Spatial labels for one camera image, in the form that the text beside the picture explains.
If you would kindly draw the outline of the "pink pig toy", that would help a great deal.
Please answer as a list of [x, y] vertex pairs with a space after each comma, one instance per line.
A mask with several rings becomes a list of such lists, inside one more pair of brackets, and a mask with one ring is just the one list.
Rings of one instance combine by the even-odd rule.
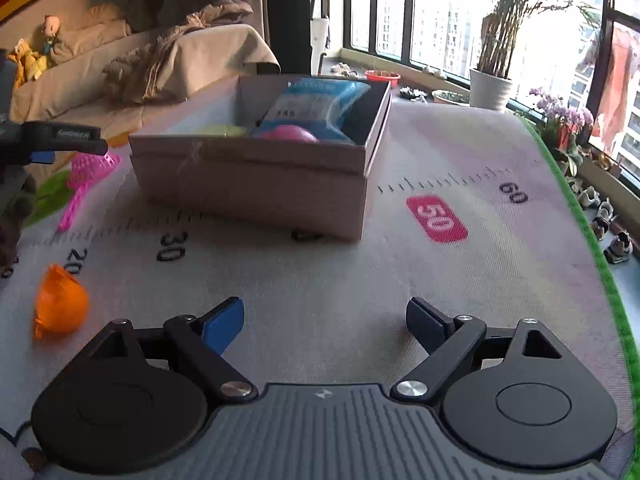
[[269, 130], [257, 133], [256, 136], [259, 139], [273, 141], [318, 142], [318, 139], [307, 129], [290, 124], [277, 125]]

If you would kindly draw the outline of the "pink cardboard box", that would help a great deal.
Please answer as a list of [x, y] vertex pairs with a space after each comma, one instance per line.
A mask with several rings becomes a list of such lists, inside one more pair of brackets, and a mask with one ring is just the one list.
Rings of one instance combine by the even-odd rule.
[[[360, 240], [385, 143], [392, 89], [372, 81], [342, 131], [354, 144], [259, 139], [253, 132], [294, 75], [214, 82], [129, 138], [145, 196], [223, 217]], [[195, 134], [238, 125], [245, 136]]]

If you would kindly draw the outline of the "orange plastic toy cup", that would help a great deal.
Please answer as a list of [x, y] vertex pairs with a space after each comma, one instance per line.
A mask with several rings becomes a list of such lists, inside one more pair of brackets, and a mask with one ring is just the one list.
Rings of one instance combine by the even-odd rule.
[[35, 299], [34, 338], [69, 335], [85, 322], [89, 295], [76, 278], [58, 264], [43, 275]]

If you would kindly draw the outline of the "white upright vacuum cleaner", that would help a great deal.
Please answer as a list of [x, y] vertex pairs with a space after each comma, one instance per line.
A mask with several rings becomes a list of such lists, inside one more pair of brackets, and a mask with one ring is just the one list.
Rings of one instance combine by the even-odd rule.
[[310, 73], [329, 73], [330, 62], [340, 57], [344, 35], [344, 0], [309, 0]]

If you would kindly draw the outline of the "pink basin with plants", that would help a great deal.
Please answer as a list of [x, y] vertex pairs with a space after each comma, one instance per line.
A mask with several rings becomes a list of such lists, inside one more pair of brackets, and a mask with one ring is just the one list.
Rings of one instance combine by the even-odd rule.
[[465, 106], [468, 107], [470, 105], [470, 98], [465, 93], [454, 92], [449, 90], [433, 90], [432, 98], [435, 103], [438, 104], [447, 104], [454, 106]]

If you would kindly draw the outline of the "doll plush on sofa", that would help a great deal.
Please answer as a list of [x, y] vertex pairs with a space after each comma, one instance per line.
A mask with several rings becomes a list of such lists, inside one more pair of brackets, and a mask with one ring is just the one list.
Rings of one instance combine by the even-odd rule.
[[61, 19], [57, 15], [46, 15], [42, 25], [43, 45], [42, 52], [49, 54], [53, 48], [58, 31], [61, 27]]

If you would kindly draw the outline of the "brown blanket on sofa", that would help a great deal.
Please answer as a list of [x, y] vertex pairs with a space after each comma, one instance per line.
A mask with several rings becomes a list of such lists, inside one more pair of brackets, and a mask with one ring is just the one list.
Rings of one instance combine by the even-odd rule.
[[218, 0], [165, 30], [149, 44], [114, 58], [104, 67], [104, 93], [113, 101], [142, 104], [160, 95], [160, 70], [177, 41], [211, 27], [239, 24], [253, 8], [243, 0]]

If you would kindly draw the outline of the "red plastic basin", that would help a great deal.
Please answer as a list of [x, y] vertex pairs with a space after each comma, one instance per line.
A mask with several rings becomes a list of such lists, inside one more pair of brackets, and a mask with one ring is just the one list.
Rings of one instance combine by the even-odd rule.
[[391, 70], [366, 70], [364, 76], [370, 81], [388, 82], [393, 88], [398, 86], [401, 78], [398, 73]]

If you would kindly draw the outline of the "blue white wipes pack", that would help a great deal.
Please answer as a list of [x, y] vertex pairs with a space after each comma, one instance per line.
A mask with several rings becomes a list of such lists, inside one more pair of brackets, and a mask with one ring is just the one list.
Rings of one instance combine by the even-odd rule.
[[281, 126], [296, 126], [319, 141], [354, 144], [342, 127], [352, 106], [370, 89], [365, 82], [352, 79], [305, 77], [289, 82], [253, 136]]

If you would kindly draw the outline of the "beige covered sofa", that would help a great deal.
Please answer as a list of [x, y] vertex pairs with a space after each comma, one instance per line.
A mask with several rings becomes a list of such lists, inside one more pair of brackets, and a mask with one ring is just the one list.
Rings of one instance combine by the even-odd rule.
[[155, 32], [113, 41], [47, 70], [13, 93], [14, 122], [58, 120], [97, 126], [105, 139], [140, 128], [216, 81], [280, 64], [247, 24], [187, 32], [154, 58]]

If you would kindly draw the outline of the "printed play mat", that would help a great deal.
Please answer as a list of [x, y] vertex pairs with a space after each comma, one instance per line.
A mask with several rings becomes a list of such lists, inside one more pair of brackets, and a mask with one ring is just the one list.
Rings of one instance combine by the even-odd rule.
[[[51, 218], [35, 224], [2, 274], [7, 432], [108, 321], [157, 326], [230, 296], [243, 300], [245, 325], [226, 356], [256, 385], [388, 386], [424, 356], [405, 326], [416, 296], [493, 326], [546, 324], [616, 403], [605, 469], [638, 477], [639, 365], [623, 300], [582, 208], [518, 118], [395, 103], [355, 243], [153, 204], [128, 148], [120, 157], [70, 232]], [[89, 309], [76, 332], [35, 340], [51, 264], [85, 287]]]

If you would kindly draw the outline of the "pink flower plant pot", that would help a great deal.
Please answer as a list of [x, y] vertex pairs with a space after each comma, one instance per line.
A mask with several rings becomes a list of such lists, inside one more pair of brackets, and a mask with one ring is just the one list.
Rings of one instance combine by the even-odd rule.
[[541, 88], [531, 88], [529, 94], [537, 99], [535, 107], [542, 115], [542, 122], [536, 127], [538, 136], [563, 174], [576, 177], [578, 167], [584, 161], [578, 136], [592, 133], [593, 114], [585, 107], [568, 106], [562, 98], [552, 96]]

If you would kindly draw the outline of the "white plant pot bamboo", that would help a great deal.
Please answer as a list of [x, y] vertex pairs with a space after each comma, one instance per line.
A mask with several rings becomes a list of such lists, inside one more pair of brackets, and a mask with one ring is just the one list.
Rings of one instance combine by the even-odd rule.
[[496, 112], [505, 110], [512, 96], [509, 73], [523, 24], [537, 14], [570, 9], [591, 14], [590, 6], [578, 0], [494, 0], [480, 26], [480, 57], [470, 71], [470, 105]]

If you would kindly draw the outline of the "pink plastic toy net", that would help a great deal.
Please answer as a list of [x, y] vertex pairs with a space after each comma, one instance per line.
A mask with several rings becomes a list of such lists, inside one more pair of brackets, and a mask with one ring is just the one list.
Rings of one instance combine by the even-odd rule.
[[104, 155], [77, 153], [72, 159], [66, 186], [74, 195], [58, 222], [58, 232], [68, 231], [75, 220], [80, 205], [88, 192], [110, 176], [120, 164], [120, 156], [107, 152]]

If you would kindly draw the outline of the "yellow sponge block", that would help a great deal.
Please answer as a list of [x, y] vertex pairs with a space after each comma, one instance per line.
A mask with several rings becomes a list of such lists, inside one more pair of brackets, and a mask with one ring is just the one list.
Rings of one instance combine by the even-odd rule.
[[245, 136], [247, 134], [247, 128], [238, 125], [207, 125], [196, 130], [195, 134], [235, 138], [236, 136]]

